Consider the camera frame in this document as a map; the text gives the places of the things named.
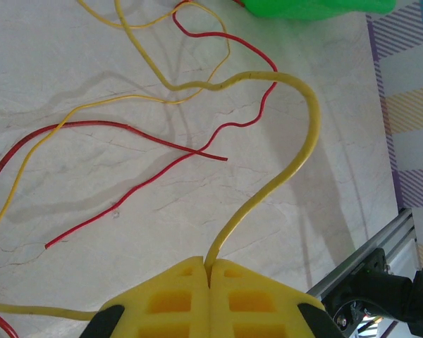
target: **tabletop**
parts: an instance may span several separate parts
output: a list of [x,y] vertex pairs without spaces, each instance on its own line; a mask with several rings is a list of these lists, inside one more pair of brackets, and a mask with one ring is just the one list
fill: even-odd
[[[112,1],[88,4],[117,22]],[[135,24],[174,5],[123,1]],[[207,5],[230,33],[261,49],[279,71],[304,80],[319,98],[321,134],[311,158],[244,219],[220,255],[307,291],[398,214],[365,16],[266,20],[230,0]],[[198,8],[182,8],[178,19],[193,32],[221,29]],[[226,55],[224,39],[186,37],[170,18],[135,34],[177,84],[205,80]],[[270,70],[245,47],[231,48],[212,82]],[[253,119],[269,85],[241,82],[181,105],[131,99],[80,111],[73,120],[125,123],[198,149],[220,124]],[[0,159],[19,139],[60,122],[80,104],[119,94],[181,99],[193,92],[165,89],[125,32],[100,23],[74,0],[0,1]],[[193,156],[46,250],[45,243],[184,154],[111,126],[61,130],[30,159],[0,225],[0,302],[97,310],[177,262],[204,256],[233,213],[290,163],[307,126],[304,99],[279,85],[257,124],[226,128],[207,149],[227,162]],[[0,210],[36,140],[1,173]],[[4,317],[20,337],[78,337],[85,327],[57,318]]]

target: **screw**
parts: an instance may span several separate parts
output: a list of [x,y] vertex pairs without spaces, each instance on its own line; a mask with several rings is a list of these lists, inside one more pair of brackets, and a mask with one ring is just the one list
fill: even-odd
[[348,324],[348,321],[346,320],[344,315],[340,315],[337,317],[337,324],[340,327],[346,327],[346,324]]

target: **wire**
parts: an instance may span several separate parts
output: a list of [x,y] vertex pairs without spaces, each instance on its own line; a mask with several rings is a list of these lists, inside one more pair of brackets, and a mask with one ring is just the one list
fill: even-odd
[[[201,5],[194,4],[194,3],[188,3],[192,4],[194,6],[198,6],[200,8],[205,8]],[[125,21],[120,1],[115,0],[115,7],[116,12],[118,13],[119,19],[121,21],[122,27],[125,30],[126,34],[128,35],[129,39],[133,43],[133,45],[136,47],[136,49],[140,52],[142,57],[146,60],[150,68],[154,71],[156,76],[159,78],[161,83],[168,89],[172,91],[180,91],[184,89],[190,89],[190,88],[200,88],[207,89],[211,91],[219,91],[226,89],[235,83],[242,81],[242,80],[268,80],[272,82],[282,82],[287,85],[290,85],[294,88],[296,88],[306,99],[307,105],[309,107],[309,129],[306,136],[306,140],[304,145],[302,146],[301,150],[298,152],[297,156],[293,159],[292,163],[287,166],[285,170],[283,170],[278,176],[276,176],[274,179],[272,179],[265,187],[263,187],[259,192],[257,192],[248,202],[246,202],[238,211],[237,213],[229,220],[227,225],[222,229],[222,231],[219,233],[218,237],[215,239],[214,243],[212,244],[209,253],[207,254],[207,258],[205,260],[205,268],[207,270],[208,276],[210,276],[211,268],[213,266],[213,262],[216,260],[216,257],[219,253],[219,249],[221,248],[224,241],[227,239],[227,237],[232,233],[232,231],[235,229],[235,227],[238,225],[238,223],[249,213],[250,210],[252,210],[257,204],[259,204],[268,194],[270,194],[272,191],[275,190],[279,185],[283,184],[286,180],[288,180],[291,176],[293,176],[297,170],[302,166],[302,164],[307,160],[307,158],[310,156],[311,152],[313,151],[313,148],[315,147],[318,139],[319,134],[319,125],[320,125],[320,115],[319,115],[319,106],[317,102],[317,98],[314,94],[314,92],[301,80],[297,79],[296,77],[293,77],[291,75],[283,74],[283,73],[275,73],[275,72],[243,72],[239,73],[237,75],[234,75],[233,77],[230,77],[226,81],[223,81],[218,84],[212,84],[210,82],[201,82],[201,81],[193,81],[188,82],[181,85],[173,85],[167,81],[167,79],[163,76],[163,74],[159,71],[155,63],[151,60],[151,58],[147,55],[146,51],[142,48],[139,41],[136,40],[135,36],[131,32],[131,27],[127,24]],[[205,146],[203,146],[200,151],[205,150],[213,141],[213,139],[217,136],[218,132],[223,129],[224,127],[228,126],[236,126],[236,127],[246,127],[248,125],[256,123],[262,116],[263,113],[263,107],[266,102],[266,98],[268,95],[272,92],[273,88],[275,87],[276,83],[273,83],[270,88],[266,91],[265,95],[262,98],[262,102],[260,104],[260,111],[257,117],[254,120],[251,120],[248,123],[226,123],[219,128],[215,130],[213,135],[211,136],[210,140],[207,142]],[[113,98],[109,100],[103,100],[99,102],[95,102],[93,104],[85,104],[82,106],[79,106],[75,109],[73,109],[62,121],[60,124],[58,124],[46,137],[44,137],[42,140],[40,140],[28,153],[28,155],[25,157],[20,170],[17,174],[16,180],[13,184],[13,187],[11,189],[11,192],[6,200],[6,203],[4,207],[2,208],[0,212],[0,221],[4,217],[4,214],[6,210],[9,207],[9,204],[12,201],[13,195],[16,192],[18,183],[21,179],[21,176],[23,174],[23,170],[25,169],[25,166],[27,162],[29,161],[31,155],[35,152],[37,147],[39,147],[42,143],[44,143],[46,140],[48,140],[50,137],[52,137],[56,132],[58,132],[59,129],[63,127],[63,125],[67,122],[67,120],[74,115],[77,111],[84,109],[84,108],[91,108],[98,106],[100,104],[107,104],[114,101],[118,101],[119,99],[126,99],[129,97],[144,97],[152,99],[153,101],[161,101],[164,103],[168,103],[170,101],[164,101],[156,98],[151,98],[150,96],[140,96],[140,95],[128,95],[128,96],[121,96],[118,98]],[[178,162],[182,161],[185,158],[191,157],[194,154],[186,154],[180,158],[178,158],[176,161],[172,162],[168,167],[166,167],[164,170],[160,172],[162,175],[164,172],[166,172],[169,168],[177,164]],[[35,315],[51,315],[55,317],[62,317],[62,318],[69,318],[69,319],[76,319],[76,320],[91,320],[94,316],[95,312],[81,312],[81,311],[72,311],[62,308],[50,308],[50,307],[41,307],[41,306],[11,306],[6,304],[0,304],[0,312],[6,312],[6,313],[15,313],[15,314],[35,314]]]
[[[186,1],[184,1],[183,3],[187,3],[189,5],[194,5],[194,3],[190,3],[190,2],[186,2]],[[276,65],[274,64],[274,62],[266,54],[264,54],[262,51],[260,51],[259,49],[257,49],[253,45],[247,43],[245,40],[243,40],[243,39],[241,39],[239,37],[236,37],[234,35],[230,35],[228,33],[222,33],[222,32],[190,33],[187,30],[185,30],[185,28],[176,19],[176,11],[173,13],[173,20],[174,20],[174,23],[177,25],[177,27],[184,34],[186,34],[189,37],[225,37],[226,39],[231,39],[231,40],[234,40],[236,42],[239,42],[240,44],[246,46],[247,48],[249,48],[250,50],[252,50],[256,54],[258,54],[259,56],[261,56],[271,66],[271,68],[273,69],[273,71],[275,71],[275,72],[277,71]],[[262,101],[260,103],[259,115],[254,120],[251,120],[248,123],[225,123],[224,125],[221,125],[217,130],[215,130],[215,132],[213,133],[213,135],[210,138],[209,142],[204,147],[202,147],[201,150],[205,150],[206,148],[208,148],[208,146],[213,142],[214,138],[217,136],[217,134],[219,133],[219,131],[222,130],[223,128],[225,128],[225,127],[248,127],[248,126],[256,123],[262,117],[262,114],[263,114],[263,111],[264,111],[264,106],[265,106],[265,103],[266,103],[266,99],[268,98],[268,96],[270,95],[270,93],[274,90],[275,86],[276,86],[276,83],[273,83],[270,86],[270,88],[268,88],[268,90],[265,92],[264,96],[262,97]],[[122,203],[125,202],[126,199],[128,199],[128,197],[130,197],[132,194],[134,194],[137,190],[139,190],[139,189],[145,187],[146,185],[148,185],[149,183],[157,180],[164,173],[166,173],[168,170],[170,170],[173,166],[179,164],[181,161],[184,161],[185,159],[187,159],[189,157],[190,157],[189,155],[185,155],[185,156],[182,156],[182,157],[178,158],[174,162],[170,163],[168,166],[166,166],[162,171],[160,171],[154,177],[152,177],[152,178],[148,179],[147,181],[145,181],[145,182],[143,182],[141,184],[138,184],[138,185],[134,186],[133,188],[131,188],[126,194],[124,194],[121,197],[121,199],[119,199],[119,201],[117,201],[110,208],[106,209],[105,211],[102,211],[98,215],[96,215],[96,216],[94,216],[94,217],[86,220],[85,222],[82,222],[82,223],[76,225],[75,227],[72,227],[71,229],[65,231],[63,234],[60,234],[58,237],[54,238],[49,243],[45,244],[45,248],[46,249],[50,248],[51,246],[53,246],[56,243],[60,242],[62,239],[66,238],[67,236],[69,236],[70,234],[74,233],[75,231],[81,229],[82,227],[85,227],[86,225],[89,225],[90,223],[98,220],[99,218],[103,217],[104,215],[106,215],[107,213],[111,212],[112,210],[118,208]]]
[[242,7],[246,7],[245,3],[242,2],[241,0],[233,0],[234,2],[236,2],[237,4],[239,4]]
[[75,311],[67,308],[52,308],[49,306],[18,306],[0,303],[0,312],[12,313],[14,315],[49,315],[51,317],[91,320],[96,311]]
[[[197,155],[201,155],[207,158],[211,158],[218,161],[227,161],[226,157],[221,156],[215,156],[210,155],[208,153],[204,153],[202,151],[198,151],[195,149],[188,148],[186,146],[180,146],[178,144],[174,144],[168,141],[164,141],[162,139],[159,139],[158,137],[153,137],[152,135],[146,134],[145,132],[142,132],[134,127],[131,127],[130,125],[126,125],[123,123],[113,122],[113,121],[106,121],[106,120],[86,120],[86,121],[76,121],[76,122],[67,122],[62,128],[65,127],[80,127],[80,126],[88,126],[88,125],[107,125],[110,127],[118,127],[120,129],[127,130],[129,132],[132,132],[133,134],[140,135],[142,137],[145,137],[146,139],[150,139],[151,141],[170,146],[174,149],[179,149],[182,151],[186,151],[188,153],[194,153]],[[35,137],[44,134],[45,132],[48,132],[49,130],[52,130],[57,125],[47,125],[46,127],[40,128],[38,130],[35,130],[34,132],[31,132],[30,134],[26,135],[22,139],[20,139],[14,146],[6,153],[6,155],[0,160],[0,173],[5,168],[6,164],[13,158],[13,156],[18,152],[20,148],[22,148],[27,142],[34,139]]]
[[382,317],[378,315],[377,317],[371,319],[367,324],[363,325],[361,328],[357,329],[357,333],[362,333],[367,331],[374,324],[379,324],[382,321]]
[[381,338],[389,337],[396,325],[398,325],[398,322],[395,320],[387,327],[387,330],[381,335]]
[[[226,26],[224,25],[224,22],[220,19],[220,17],[217,16],[217,14],[215,14],[214,12],[210,11],[208,8],[205,9],[206,12],[210,13],[211,15],[213,15],[220,23],[221,26],[223,28],[223,31],[226,32]],[[214,76],[214,74],[217,72],[217,70],[227,61],[228,57],[231,54],[231,48],[230,48],[230,44],[229,42],[227,42],[227,50],[228,53],[226,55],[226,57],[215,67],[215,69],[211,72],[208,81],[210,81],[210,79],[212,79],[212,77]],[[103,104],[109,104],[111,102],[116,102],[116,101],[120,101],[123,99],[148,99],[150,101],[155,101],[155,102],[159,102],[159,103],[163,103],[163,104],[181,104],[193,97],[195,97],[196,95],[198,95],[200,92],[202,91],[199,90],[196,93],[194,93],[193,95],[190,95],[188,97],[186,97],[185,99],[179,100],[179,101],[167,101],[164,99],[159,99],[153,96],[146,96],[146,95],[139,95],[139,94],[131,94],[131,95],[124,95],[124,96],[118,96],[112,99],[107,99],[107,100],[103,100],[103,101],[98,101],[98,102],[94,102],[91,104],[84,104],[81,105],[77,108],[74,108],[46,137],[44,137],[43,139],[41,139],[39,142],[37,142],[32,148],[31,150],[28,152],[27,156],[24,158],[22,164],[20,165],[18,174],[15,178],[15,181],[13,183],[13,186],[11,187],[10,193],[8,195],[8,198],[6,199],[6,202],[3,206],[3,208],[0,211],[0,222],[3,219],[3,217],[5,216],[9,206],[11,205],[11,202],[13,200],[13,197],[16,193],[17,187],[19,185],[20,179],[22,178],[23,172],[25,170],[25,167],[28,163],[28,161],[30,160],[31,156],[33,155],[33,153],[48,139],[50,139],[51,137],[53,137],[53,135],[55,135],[62,127],[64,124],[66,124],[66,122],[78,111],[85,109],[85,108],[93,108],[96,106],[101,106]]]
[[302,167],[305,161],[310,157],[312,154],[315,146],[318,142],[319,137],[319,128],[320,128],[320,112],[319,112],[319,104],[318,99],[312,89],[300,79],[293,77],[292,75],[285,74],[285,73],[274,73],[274,72],[262,72],[262,71],[252,71],[252,72],[243,72],[238,73],[227,80],[212,84],[210,82],[203,82],[203,81],[192,81],[187,82],[180,85],[174,85],[168,82],[168,80],[163,76],[163,74],[158,69],[157,65],[153,62],[153,60],[149,57],[147,52],[144,50],[142,45],[136,39],[135,35],[133,35],[130,27],[127,24],[125,16],[122,12],[121,2],[120,0],[114,0],[114,5],[116,7],[116,12],[118,14],[119,20],[127,33],[128,38],[133,43],[135,48],[140,52],[141,56],[146,60],[146,63],[155,73],[155,75],[159,78],[160,82],[168,89],[172,91],[180,91],[189,88],[204,88],[211,91],[219,91],[226,89],[235,83],[243,80],[269,80],[275,82],[282,82],[286,85],[290,85],[294,87],[301,93],[305,101],[307,102],[307,106],[309,108],[309,128],[307,131],[307,136],[305,139],[304,144],[302,145],[301,149],[299,150],[296,157],[292,160],[292,162],[275,178],[273,178],[270,182],[268,182],[264,187],[262,187],[254,196],[252,196],[248,201],[246,201],[232,216],[232,218],[227,222],[224,228],[220,231],[214,242],[211,244],[207,257],[205,258],[204,266],[207,272],[207,277],[209,278],[212,274],[212,266],[219,254],[219,250],[223,246],[224,242],[230,236],[230,234],[234,231],[234,229],[240,224],[241,220],[258,204],[260,204],[270,193],[272,193],[275,189],[280,187],[284,182],[289,180],[296,172]]
[[[120,24],[118,24],[118,23],[113,23],[113,22],[111,22],[110,20],[107,20],[106,18],[104,18],[104,17],[102,17],[102,16],[100,16],[96,11],[94,11],[91,7],[89,7],[83,0],[78,0],[78,3],[89,13],[89,14],[91,14],[92,16],[94,16],[98,21],[100,21],[101,23],[104,23],[105,25],[108,25],[108,26],[111,26],[111,27],[114,27],[114,28],[119,28],[119,29],[123,29],[123,26],[122,25],[120,25]],[[227,32],[227,28],[226,28],[226,25],[224,24],[224,21],[222,21],[222,19],[220,18],[220,17],[218,17],[218,15],[215,13],[215,12],[213,12],[213,11],[210,11],[208,8],[206,8],[206,7],[202,7],[202,6],[200,6],[200,5],[198,5],[198,4],[196,4],[196,3],[194,3],[194,2],[188,2],[188,1],[185,1],[185,3],[184,4],[181,4],[180,6],[178,6],[178,8],[176,7],[176,8],[174,8],[172,11],[170,11],[170,12],[168,12],[167,14],[165,14],[165,15],[163,15],[163,16],[161,16],[160,18],[158,18],[158,19],[156,19],[156,20],[154,20],[154,21],[152,21],[152,22],[150,22],[150,23],[147,23],[147,24],[145,24],[145,25],[130,25],[129,26],[129,28],[131,29],[131,30],[139,30],[139,29],[142,29],[142,28],[147,28],[147,27],[150,27],[150,26],[152,26],[152,25],[155,25],[156,23],[159,23],[159,22],[161,22],[161,21],[163,21],[164,19],[166,19],[166,18],[168,18],[168,17],[170,17],[171,15],[173,15],[176,11],[178,11],[180,8],[182,8],[182,7],[184,7],[184,6],[198,6],[198,7],[200,7],[203,11],[206,11],[208,14],[210,14],[210,15],[212,15],[213,17],[215,17],[218,21],[219,21],[219,23],[221,24],[221,28],[222,28],[222,30],[224,31],[224,32]],[[228,41],[226,41],[226,43],[227,43],[227,55],[226,55],[226,57],[225,58],[223,58],[223,60],[215,67],[215,69],[213,70],[213,72],[211,72],[211,74],[210,74],[210,76],[209,76],[209,78],[207,79],[207,81],[210,81],[212,78],[213,78],[213,76],[216,74],[216,72],[218,71],[218,69],[228,60],[228,58],[230,57],[230,55],[231,55],[231,45],[229,44],[229,42]],[[183,100],[180,100],[180,101],[163,101],[163,103],[165,103],[165,104],[181,104],[181,103],[183,103],[183,102],[186,102],[186,101],[188,101],[188,100],[191,100],[193,97],[195,97],[195,96],[197,96],[200,92],[202,92],[202,90],[203,89],[199,89],[197,92],[195,92],[194,94],[192,94],[192,95],[190,95],[190,96],[187,96],[185,99],[183,99]],[[144,95],[140,95],[140,98],[142,98],[142,99],[150,99],[150,96],[144,96]]]
[[19,338],[17,332],[1,316],[0,328],[9,336],[9,338]]

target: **green container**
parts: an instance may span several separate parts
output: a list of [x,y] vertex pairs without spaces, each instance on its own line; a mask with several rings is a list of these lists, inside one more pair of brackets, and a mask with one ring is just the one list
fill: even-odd
[[396,0],[242,0],[246,9],[262,18],[320,20],[352,11],[388,13]]

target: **yellow 3d-printed part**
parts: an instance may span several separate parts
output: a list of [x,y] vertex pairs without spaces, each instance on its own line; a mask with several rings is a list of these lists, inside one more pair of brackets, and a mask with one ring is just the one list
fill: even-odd
[[314,297],[222,259],[209,287],[192,257],[105,303],[80,338],[314,338],[300,304],[325,314]]

